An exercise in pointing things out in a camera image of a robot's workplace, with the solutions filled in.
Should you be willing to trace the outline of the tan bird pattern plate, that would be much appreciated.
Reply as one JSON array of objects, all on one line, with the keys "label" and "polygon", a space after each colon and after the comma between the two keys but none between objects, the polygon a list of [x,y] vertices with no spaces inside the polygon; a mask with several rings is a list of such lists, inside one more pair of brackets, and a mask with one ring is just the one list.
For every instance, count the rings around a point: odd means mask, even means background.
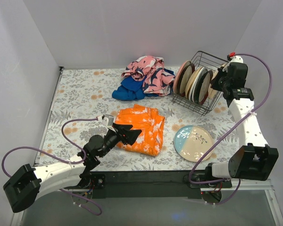
[{"label": "tan bird pattern plate", "polygon": [[[217,74],[218,74],[218,68],[213,73],[212,81],[217,76]],[[208,98],[209,99],[213,99],[215,94],[217,93],[217,91],[212,88],[212,81],[210,82],[210,85],[209,85],[209,88],[208,88]]]}]

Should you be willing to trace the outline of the red rimmed black plate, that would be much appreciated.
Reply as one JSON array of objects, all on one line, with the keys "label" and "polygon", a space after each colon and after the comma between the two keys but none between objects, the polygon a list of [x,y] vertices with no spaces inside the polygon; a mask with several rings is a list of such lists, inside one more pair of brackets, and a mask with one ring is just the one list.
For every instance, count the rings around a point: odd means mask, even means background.
[{"label": "red rimmed black plate", "polygon": [[206,94],[208,92],[208,88],[209,88],[212,77],[213,77],[213,72],[209,70],[209,71],[206,71],[201,78],[202,83],[200,86],[199,97],[198,97],[198,103],[200,105],[202,105],[206,99]]}]

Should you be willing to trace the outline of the white blue striped plate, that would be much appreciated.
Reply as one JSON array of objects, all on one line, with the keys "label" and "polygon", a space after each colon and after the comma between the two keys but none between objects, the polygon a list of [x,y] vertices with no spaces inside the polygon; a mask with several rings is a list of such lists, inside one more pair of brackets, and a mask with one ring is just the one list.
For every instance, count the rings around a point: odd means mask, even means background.
[{"label": "white blue striped plate", "polygon": [[195,90],[195,94],[194,94],[194,103],[196,103],[196,104],[199,104],[198,103],[198,97],[199,97],[200,86],[201,86],[201,83],[202,83],[202,79],[201,78],[202,78],[202,76],[204,75],[204,73],[206,71],[208,71],[207,68],[205,68],[204,71],[201,73],[200,78],[198,80],[198,83],[196,85],[196,90]]}]

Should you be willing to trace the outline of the blue and cream plate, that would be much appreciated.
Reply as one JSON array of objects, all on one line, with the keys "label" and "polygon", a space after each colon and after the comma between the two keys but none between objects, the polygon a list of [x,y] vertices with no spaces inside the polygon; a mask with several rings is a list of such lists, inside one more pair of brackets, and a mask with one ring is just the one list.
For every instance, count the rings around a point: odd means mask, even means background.
[{"label": "blue and cream plate", "polygon": [[176,152],[191,162],[198,162],[213,144],[212,136],[199,126],[184,126],[176,132],[174,137]]}]

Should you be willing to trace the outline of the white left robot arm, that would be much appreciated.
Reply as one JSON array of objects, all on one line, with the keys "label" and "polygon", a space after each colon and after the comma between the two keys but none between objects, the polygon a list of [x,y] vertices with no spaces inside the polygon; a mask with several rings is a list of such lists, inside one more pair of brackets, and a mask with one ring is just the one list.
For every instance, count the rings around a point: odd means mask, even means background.
[{"label": "white left robot arm", "polygon": [[82,151],[68,160],[41,167],[21,166],[9,175],[3,190],[14,213],[30,207],[38,198],[70,186],[87,188],[90,171],[100,164],[98,158],[105,156],[118,143],[133,145],[142,133],[132,125],[113,123],[105,136],[94,135]]}]

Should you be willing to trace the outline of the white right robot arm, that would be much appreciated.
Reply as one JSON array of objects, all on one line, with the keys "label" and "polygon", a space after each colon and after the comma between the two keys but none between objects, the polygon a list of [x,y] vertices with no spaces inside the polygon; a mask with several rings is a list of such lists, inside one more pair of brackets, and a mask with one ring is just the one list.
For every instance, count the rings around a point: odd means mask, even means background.
[{"label": "white right robot arm", "polygon": [[279,157],[278,150],[269,146],[261,132],[253,93],[244,86],[247,72],[246,64],[229,62],[218,69],[212,82],[214,90],[223,92],[234,117],[240,148],[229,161],[208,164],[204,182],[209,187],[217,186],[222,178],[265,181]]}]

